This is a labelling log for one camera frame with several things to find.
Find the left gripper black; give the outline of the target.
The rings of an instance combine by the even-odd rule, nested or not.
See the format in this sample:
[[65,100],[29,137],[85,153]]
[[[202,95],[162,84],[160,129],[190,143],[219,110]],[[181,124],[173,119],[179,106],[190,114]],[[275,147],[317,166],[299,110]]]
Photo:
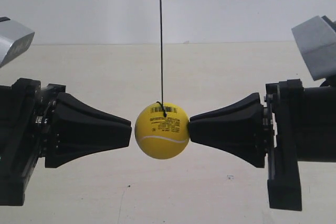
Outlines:
[[42,88],[40,81],[25,78],[1,86],[1,206],[24,204],[40,137],[50,121],[58,132],[47,142],[46,168],[129,146],[129,120],[90,107],[65,90],[65,85]]

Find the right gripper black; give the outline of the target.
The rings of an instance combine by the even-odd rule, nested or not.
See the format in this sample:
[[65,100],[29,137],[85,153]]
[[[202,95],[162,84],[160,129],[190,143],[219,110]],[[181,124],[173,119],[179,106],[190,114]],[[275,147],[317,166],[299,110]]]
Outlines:
[[[271,209],[301,211],[299,162],[335,162],[335,82],[305,88],[300,79],[266,85],[267,119],[274,119],[277,133],[268,146],[268,202]],[[192,142],[232,154],[256,168],[265,167],[261,132],[205,129],[209,123],[262,124],[264,106],[255,92],[226,107],[190,118]]]

